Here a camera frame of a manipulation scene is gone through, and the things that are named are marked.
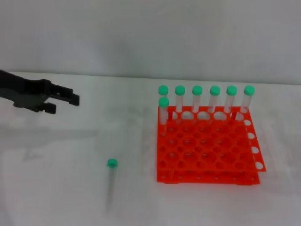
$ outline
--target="white tabletop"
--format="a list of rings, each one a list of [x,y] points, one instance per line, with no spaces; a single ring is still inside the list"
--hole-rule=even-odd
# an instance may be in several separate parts
[[[301,86],[254,84],[250,111],[267,168],[257,186],[156,182],[158,86],[222,93],[230,83],[17,73],[74,89],[55,115],[0,99],[1,226],[299,226]],[[246,84],[236,83],[239,105]],[[222,105],[225,95],[221,95]],[[109,158],[119,167],[106,207]]]

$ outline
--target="test tube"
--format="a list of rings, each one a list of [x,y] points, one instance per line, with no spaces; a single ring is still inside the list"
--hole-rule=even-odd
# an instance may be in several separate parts
[[[249,105],[252,99],[252,96],[255,92],[254,86],[246,86],[244,90],[244,98],[243,98],[243,103],[241,104],[240,107],[240,112],[241,113],[247,113],[249,109]]]
[[[233,105],[234,97],[237,93],[237,88],[235,86],[228,86],[226,93],[227,93],[227,97],[226,97],[224,112],[230,113]]]
[[[194,86],[192,88],[192,112],[194,113],[198,112],[202,92],[203,88],[201,86]]]
[[[218,95],[221,92],[221,88],[219,88],[218,86],[212,86],[210,89],[210,99],[209,99],[209,105],[208,105],[208,111],[210,113],[215,112],[215,107],[217,104],[217,98]]]
[[[185,94],[185,87],[184,86],[177,86],[175,88],[175,111],[176,112],[182,112],[183,107],[183,97]]]
[[[169,100],[167,97],[161,97],[159,99],[159,106],[160,106],[160,124],[161,125],[166,125],[167,123],[167,107],[169,105]]]
[[[167,97],[168,95],[168,86],[159,86],[159,95],[160,97]]]
[[[111,207],[114,195],[115,177],[116,170],[118,167],[118,161],[116,159],[109,159],[107,162],[109,167],[109,183],[108,183],[108,193],[107,193],[107,210]]]

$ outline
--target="orange plastic rack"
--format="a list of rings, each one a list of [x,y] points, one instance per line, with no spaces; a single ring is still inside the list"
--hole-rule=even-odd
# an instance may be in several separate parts
[[[158,118],[157,181],[259,184],[258,172],[266,169],[250,112],[238,121],[239,107],[232,107],[231,114],[222,113],[223,107],[207,110],[192,113],[191,106],[184,106],[181,114],[169,106],[167,124],[160,125]],[[183,119],[187,112],[191,118]],[[217,119],[218,114],[224,118]]]

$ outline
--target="white wall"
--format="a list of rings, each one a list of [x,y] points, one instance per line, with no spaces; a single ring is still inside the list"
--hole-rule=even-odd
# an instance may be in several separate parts
[[[301,84],[301,1],[2,0],[0,68]]]

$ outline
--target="green cap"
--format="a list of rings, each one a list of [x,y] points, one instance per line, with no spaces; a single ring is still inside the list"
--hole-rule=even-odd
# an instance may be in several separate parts
[[[107,166],[111,169],[115,168],[115,167],[118,167],[118,161],[116,159],[109,159],[108,163],[107,163]]]
[[[176,95],[183,96],[185,94],[185,87],[184,86],[177,86],[175,88],[175,93],[176,93]]]
[[[248,96],[253,96],[254,92],[255,92],[254,86],[246,86],[245,87],[244,94],[246,94]]]
[[[212,96],[218,96],[221,92],[221,88],[219,88],[218,86],[212,86],[210,89],[210,94]]]
[[[160,107],[168,107],[168,105],[169,105],[169,100],[168,100],[167,97],[161,97],[159,99],[159,106]]]
[[[228,86],[227,94],[229,96],[235,96],[237,94],[237,88],[235,86]]]
[[[167,86],[159,86],[159,94],[165,96],[168,94],[168,87]]]
[[[194,86],[192,88],[192,94],[193,95],[199,96],[199,95],[202,94],[202,92],[203,92],[203,88],[201,86]]]

